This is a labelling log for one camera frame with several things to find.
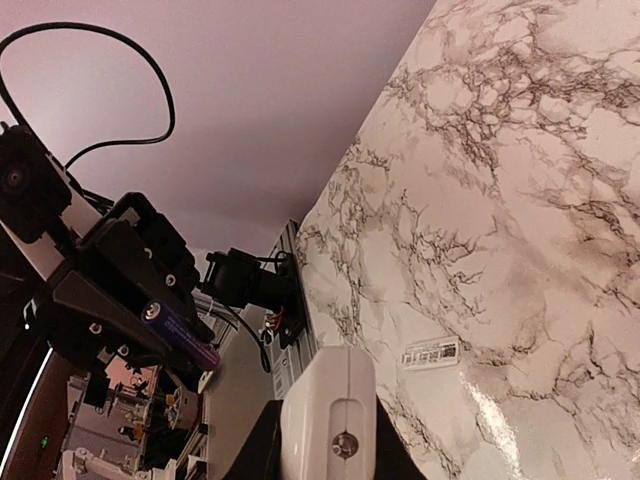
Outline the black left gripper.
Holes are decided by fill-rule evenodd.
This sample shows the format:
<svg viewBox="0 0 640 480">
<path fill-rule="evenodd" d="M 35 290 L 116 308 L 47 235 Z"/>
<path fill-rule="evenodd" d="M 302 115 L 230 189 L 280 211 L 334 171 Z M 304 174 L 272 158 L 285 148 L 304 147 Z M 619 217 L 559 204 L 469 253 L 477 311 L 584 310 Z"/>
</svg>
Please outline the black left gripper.
<svg viewBox="0 0 640 480">
<path fill-rule="evenodd" d="M 182 236 L 143 194 L 128 193 L 34 295 L 34 319 L 56 353 L 87 370 L 105 369 L 117 354 L 142 367 L 188 365 L 187 353 L 141 315 L 149 302 L 163 302 L 208 340 L 192 296 L 199 281 Z"/>
</svg>

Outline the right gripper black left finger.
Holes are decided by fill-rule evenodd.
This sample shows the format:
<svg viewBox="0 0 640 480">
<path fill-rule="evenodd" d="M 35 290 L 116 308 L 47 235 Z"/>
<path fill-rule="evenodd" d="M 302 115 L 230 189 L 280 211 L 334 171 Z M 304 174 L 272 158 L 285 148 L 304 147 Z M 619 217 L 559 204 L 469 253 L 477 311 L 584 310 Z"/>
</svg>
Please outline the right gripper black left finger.
<svg viewBox="0 0 640 480">
<path fill-rule="evenodd" d="M 270 400 L 227 472 L 227 480 L 276 480 L 280 475 L 282 400 Z"/>
</svg>

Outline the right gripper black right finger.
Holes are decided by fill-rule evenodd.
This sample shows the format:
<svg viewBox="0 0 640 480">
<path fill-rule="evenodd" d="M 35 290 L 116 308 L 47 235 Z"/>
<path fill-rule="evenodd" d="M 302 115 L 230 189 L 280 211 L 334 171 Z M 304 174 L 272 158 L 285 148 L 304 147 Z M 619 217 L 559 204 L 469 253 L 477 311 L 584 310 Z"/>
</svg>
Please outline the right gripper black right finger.
<svg viewBox="0 0 640 480">
<path fill-rule="evenodd" d="M 375 480 L 426 480 L 379 398 L 376 399 Z"/>
</svg>

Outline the dark blue battery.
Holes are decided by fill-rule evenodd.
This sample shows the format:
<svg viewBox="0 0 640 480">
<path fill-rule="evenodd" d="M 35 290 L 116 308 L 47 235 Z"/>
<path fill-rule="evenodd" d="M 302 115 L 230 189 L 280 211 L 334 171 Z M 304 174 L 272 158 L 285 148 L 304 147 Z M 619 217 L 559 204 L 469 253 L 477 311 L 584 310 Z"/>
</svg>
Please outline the dark blue battery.
<svg viewBox="0 0 640 480">
<path fill-rule="evenodd" d="M 209 343 L 199 340 L 181 317 L 164 302 L 150 301 L 141 314 L 145 325 L 154 330 L 171 347 L 185 354 L 190 362 L 204 371 L 220 367 L 221 358 Z"/>
</svg>

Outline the white air conditioner remote control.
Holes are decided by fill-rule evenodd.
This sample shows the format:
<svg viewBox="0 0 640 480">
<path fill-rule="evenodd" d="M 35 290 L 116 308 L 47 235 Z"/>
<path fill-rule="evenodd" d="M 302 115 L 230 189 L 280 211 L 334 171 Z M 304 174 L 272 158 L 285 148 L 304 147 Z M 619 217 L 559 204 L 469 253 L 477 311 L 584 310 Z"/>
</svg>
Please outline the white air conditioner remote control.
<svg viewBox="0 0 640 480">
<path fill-rule="evenodd" d="M 321 348 L 287 392 L 280 413 L 282 479 L 374 477 L 374 364 L 352 346 Z"/>
</svg>

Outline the white remote battery cover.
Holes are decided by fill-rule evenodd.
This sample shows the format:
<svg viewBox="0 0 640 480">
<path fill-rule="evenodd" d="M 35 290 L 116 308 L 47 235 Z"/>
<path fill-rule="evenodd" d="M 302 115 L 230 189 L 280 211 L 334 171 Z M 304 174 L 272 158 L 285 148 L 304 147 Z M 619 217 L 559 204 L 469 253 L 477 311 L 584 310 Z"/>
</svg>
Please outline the white remote battery cover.
<svg viewBox="0 0 640 480">
<path fill-rule="evenodd" d="M 457 340 L 437 340 L 409 345 L 401 358 L 405 370 L 427 370 L 459 363 L 459 344 Z"/>
</svg>

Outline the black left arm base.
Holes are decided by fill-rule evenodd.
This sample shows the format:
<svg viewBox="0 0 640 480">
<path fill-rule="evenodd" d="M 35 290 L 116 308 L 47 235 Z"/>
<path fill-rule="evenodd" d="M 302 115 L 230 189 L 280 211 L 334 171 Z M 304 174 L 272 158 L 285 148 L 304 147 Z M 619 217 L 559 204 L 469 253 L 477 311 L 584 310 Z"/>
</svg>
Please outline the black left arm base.
<svg viewBox="0 0 640 480">
<path fill-rule="evenodd" d="M 209 252 L 207 272 L 200 290 L 218 303 L 242 309 L 254 305 L 275 314 L 280 326 L 285 306 L 294 294 L 291 281 L 268 270 L 270 257 L 256 257 L 235 248 L 228 252 Z"/>
</svg>

